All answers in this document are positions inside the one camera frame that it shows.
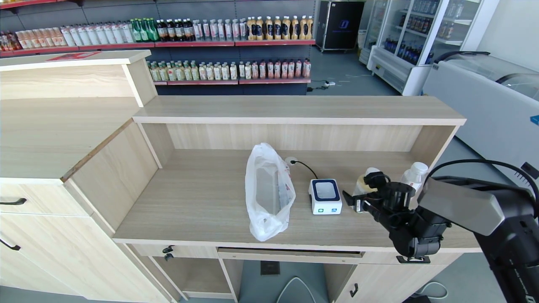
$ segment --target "black drawer handle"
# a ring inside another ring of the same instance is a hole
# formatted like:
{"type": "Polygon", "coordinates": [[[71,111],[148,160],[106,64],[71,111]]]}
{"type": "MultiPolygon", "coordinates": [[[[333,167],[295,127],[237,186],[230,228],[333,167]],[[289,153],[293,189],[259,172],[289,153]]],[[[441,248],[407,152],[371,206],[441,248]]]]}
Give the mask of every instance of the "black drawer handle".
{"type": "Polygon", "coordinates": [[[357,293],[357,283],[354,284],[354,287],[356,288],[354,291],[350,291],[350,296],[353,298],[357,293]]]}
{"type": "Polygon", "coordinates": [[[19,246],[19,245],[9,246],[9,244],[6,243],[6,242],[4,242],[2,239],[0,239],[0,242],[2,242],[2,244],[4,244],[5,246],[9,247],[9,248],[12,249],[12,250],[20,250],[20,246],[19,246]]]}
{"type": "Polygon", "coordinates": [[[0,205],[23,205],[26,202],[25,198],[20,198],[15,202],[0,202],[0,205]]]}

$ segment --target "white plastic bag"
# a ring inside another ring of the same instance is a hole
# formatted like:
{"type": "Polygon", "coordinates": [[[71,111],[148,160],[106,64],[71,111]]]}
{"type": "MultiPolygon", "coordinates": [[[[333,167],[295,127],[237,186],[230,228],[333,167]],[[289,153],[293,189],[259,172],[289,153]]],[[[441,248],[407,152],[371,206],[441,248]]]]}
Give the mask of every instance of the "white plastic bag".
{"type": "Polygon", "coordinates": [[[245,172],[251,234],[266,241],[288,228],[296,192],[288,166],[268,143],[255,145],[245,172]]]}

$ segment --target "floor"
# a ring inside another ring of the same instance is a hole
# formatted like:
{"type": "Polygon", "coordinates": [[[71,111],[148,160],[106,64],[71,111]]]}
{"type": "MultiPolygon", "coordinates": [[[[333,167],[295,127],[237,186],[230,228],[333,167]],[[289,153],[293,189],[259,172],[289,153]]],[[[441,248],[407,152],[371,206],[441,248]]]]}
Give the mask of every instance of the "floor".
{"type": "MultiPolygon", "coordinates": [[[[326,90],[315,89],[311,95],[398,95],[398,93],[376,76],[371,76],[363,65],[358,62],[355,52],[326,52],[321,54],[317,49],[311,51],[313,80],[327,80],[335,82],[326,90]]],[[[313,81],[310,87],[322,86],[322,81],[313,81]]],[[[478,155],[470,150],[460,140],[454,139],[442,155],[439,163],[457,159],[477,158],[478,155]]],[[[486,164],[458,164],[443,168],[438,175],[453,175],[477,178],[492,182],[507,183],[507,179],[496,169],[486,164]]],[[[242,277],[240,302],[241,303],[274,303],[282,288],[293,276],[299,276],[311,288],[316,303],[327,302],[327,293],[324,286],[324,271],[320,264],[281,263],[279,276],[259,275],[260,264],[257,261],[248,261],[244,266],[242,277]]],[[[443,300],[434,300],[439,303],[448,302],[505,302],[503,295],[492,275],[486,259],[480,253],[467,253],[448,266],[434,281],[444,284],[448,297],[443,300]]],[[[443,289],[432,286],[426,294],[433,296],[443,295],[443,289]]],[[[294,281],[281,298],[285,302],[310,303],[311,299],[303,284],[294,281]]],[[[0,287],[1,303],[87,303],[102,302],[89,301],[82,297],[57,295],[49,293],[23,291],[15,288],[0,287]]],[[[216,299],[190,299],[190,303],[228,303],[232,300],[216,299]]]]}

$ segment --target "black cable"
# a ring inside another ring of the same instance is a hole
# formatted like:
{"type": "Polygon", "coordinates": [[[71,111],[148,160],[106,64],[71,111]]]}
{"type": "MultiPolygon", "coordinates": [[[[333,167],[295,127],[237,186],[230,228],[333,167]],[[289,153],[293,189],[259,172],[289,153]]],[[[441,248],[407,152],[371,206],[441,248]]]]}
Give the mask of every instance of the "black cable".
{"type": "Polygon", "coordinates": [[[303,163],[303,162],[301,162],[301,161],[296,161],[296,160],[291,160],[290,163],[291,163],[291,164],[301,163],[301,164],[305,165],[305,167],[308,168],[308,169],[313,173],[314,177],[315,177],[316,179],[318,179],[318,176],[317,176],[316,173],[309,167],[309,165],[307,165],[307,164],[305,164],[305,163],[303,163]]]}
{"type": "Polygon", "coordinates": [[[530,183],[531,189],[534,192],[534,195],[535,195],[534,218],[537,218],[537,215],[539,215],[539,189],[537,188],[537,184],[535,184],[534,179],[532,177],[530,177],[530,175],[528,175],[527,172],[525,172],[524,170],[522,170],[522,169],[520,169],[520,168],[518,168],[516,166],[513,166],[511,164],[507,164],[505,162],[487,160],[487,159],[463,159],[463,160],[449,161],[449,162],[442,163],[442,164],[436,166],[435,168],[433,168],[431,170],[431,172],[425,178],[424,182],[427,182],[427,180],[432,176],[432,174],[434,174],[438,169],[440,169],[442,167],[445,167],[445,166],[458,164],[458,163],[486,163],[486,164],[492,164],[492,165],[499,165],[499,166],[503,166],[503,167],[512,169],[512,170],[516,171],[517,173],[521,174],[526,179],[526,181],[528,181],[528,183],[530,183]]]}

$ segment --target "cabinet door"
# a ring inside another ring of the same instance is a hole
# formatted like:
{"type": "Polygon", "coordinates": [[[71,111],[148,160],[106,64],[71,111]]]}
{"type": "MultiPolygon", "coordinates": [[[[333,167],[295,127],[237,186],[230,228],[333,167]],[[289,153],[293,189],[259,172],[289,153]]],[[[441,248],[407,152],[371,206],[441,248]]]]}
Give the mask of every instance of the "cabinet door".
{"type": "Polygon", "coordinates": [[[89,217],[2,213],[0,220],[20,254],[87,299],[168,302],[89,217]]]}
{"type": "Polygon", "coordinates": [[[446,266],[359,264],[336,303],[400,303],[434,278],[446,266]]]}
{"type": "MultiPolygon", "coordinates": [[[[6,242],[9,241],[1,235],[0,237],[6,242]]],[[[28,260],[20,251],[9,249],[3,244],[0,244],[0,285],[30,291],[78,295],[28,260]]]]}

